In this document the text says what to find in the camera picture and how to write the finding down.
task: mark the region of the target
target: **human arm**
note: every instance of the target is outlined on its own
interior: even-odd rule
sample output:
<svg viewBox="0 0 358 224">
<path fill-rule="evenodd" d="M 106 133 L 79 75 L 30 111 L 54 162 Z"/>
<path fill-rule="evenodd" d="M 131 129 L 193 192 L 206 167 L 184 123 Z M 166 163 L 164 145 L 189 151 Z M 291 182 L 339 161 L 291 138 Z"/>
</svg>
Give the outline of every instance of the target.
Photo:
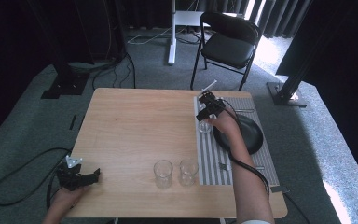
<svg viewBox="0 0 358 224">
<path fill-rule="evenodd" d="M 58 224 L 65 214 L 80 201 L 90 186 L 80 187 L 74 191 L 62 188 L 57 191 L 42 224 Z"/>
<path fill-rule="evenodd" d="M 206 121 L 227 136 L 231 154 L 236 160 L 255 167 L 243 142 L 240 128 L 227 111 L 220 113 L 217 119 L 206 119 Z M 247 220 L 264 220 L 274 223 L 269 197 L 261 179 L 235 162 L 232 162 L 232 175 L 237 223 Z"/>
</svg>

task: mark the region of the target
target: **black round disc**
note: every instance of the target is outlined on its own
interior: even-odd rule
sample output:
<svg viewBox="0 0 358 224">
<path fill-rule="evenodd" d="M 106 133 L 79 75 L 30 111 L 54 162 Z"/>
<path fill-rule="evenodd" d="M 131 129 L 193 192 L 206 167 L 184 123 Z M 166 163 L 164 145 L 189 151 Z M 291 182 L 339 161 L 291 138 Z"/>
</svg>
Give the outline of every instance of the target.
<svg viewBox="0 0 358 224">
<path fill-rule="evenodd" d="M 260 127 L 248 117 L 238 115 L 242 127 L 242 138 L 248 148 L 249 154 L 256 153 L 263 145 L 263 133 Z M 213 136 L 216 142 L 223 149 L 230 151 L 228 139 L 225 134 L 221 133 L 216 127 L 213 127 Z"/>
</svg>

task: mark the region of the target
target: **clear glass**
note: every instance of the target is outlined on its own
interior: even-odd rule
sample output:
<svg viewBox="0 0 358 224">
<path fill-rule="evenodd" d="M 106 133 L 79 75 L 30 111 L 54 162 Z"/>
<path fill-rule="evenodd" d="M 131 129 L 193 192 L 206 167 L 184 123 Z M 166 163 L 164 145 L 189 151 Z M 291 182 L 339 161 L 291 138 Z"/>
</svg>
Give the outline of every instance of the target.
<svg viewBox="0 0 358 224">
<path fill-rule="evenodd" d="M 199 111 L 201 111 L 204 108 L 205 108 L 204 104 L 200 105 Z M 210 133 L 212 128 L 213 128 L 213 125 L 205 122 L 204 120 L 199 122 L 199 131 L 201 133 Z"/>
<path fill-rule="evenodd" d="M 167 189 L 172 184 L 172 164 L 169 161 L 158 161 L 154 165 L 156 185 L 159 189 Z"/>
<path fill-rule="evenodd" d="M 179 182 L 182 186 L 192 186 L 196 180 L 199 164 L 194 159 L 184 159 L 180 162 Z"/>
</svg>

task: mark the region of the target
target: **person's sleeve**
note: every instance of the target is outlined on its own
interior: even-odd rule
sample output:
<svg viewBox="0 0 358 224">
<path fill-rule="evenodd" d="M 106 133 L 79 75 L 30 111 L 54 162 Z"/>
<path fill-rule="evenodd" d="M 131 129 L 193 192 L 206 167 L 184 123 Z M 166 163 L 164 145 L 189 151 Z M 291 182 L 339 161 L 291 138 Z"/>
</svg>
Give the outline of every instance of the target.
<svg viewBox="0 0 358 224">
<path fill-rule="evenodd" d="M 242 224 L 269 224 L 269 222 L 260 221 L 260 220 L 249 220 L 249 221 L 242 222 Z"/>
</svg>

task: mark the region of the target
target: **chair leg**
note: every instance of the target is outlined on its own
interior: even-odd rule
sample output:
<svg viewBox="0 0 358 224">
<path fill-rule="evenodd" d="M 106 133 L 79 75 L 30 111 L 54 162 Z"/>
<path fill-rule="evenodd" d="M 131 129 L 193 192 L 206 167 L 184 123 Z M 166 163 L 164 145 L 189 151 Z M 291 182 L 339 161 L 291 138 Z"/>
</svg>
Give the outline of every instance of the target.
<svg viewBox="0 0 358 224">
<path fill-rule="evenodd" d="M 207 70 L 208 69 L 208 65 L 207 65 L 207 63 L 206 63 L 206 58 L 204 57 L 204 64 L 205 64 L 205 70 Z"/>
<path fill-rule="evenodd" d="M 197 65 L 199 64 L 200 51 L 201 51 L 201 42 L 199 43 L 199 49 L 197 50 L 197 56 L 196 56 L 196 63 L 194 63 L 193 76 L 191 77 L 191 82 L 190 82 L 191 90 L 193 90 L 194 78 L 196 77 Z"/>
<path fill-rule="evenodd" d="M 243 78 L 242 78 L 240 88 L 238 89 L 238 91 L 242 90 L 243 84 L 245 84 L 246 79 L 248 78 L 248 75 L 249 75 L 249 71 L 251 70 L 251 65 L 252 65 L 252 62 L 249 62 L 248 65 L 246 65 L 246 70 L 243 73 Z"/>
</svg>

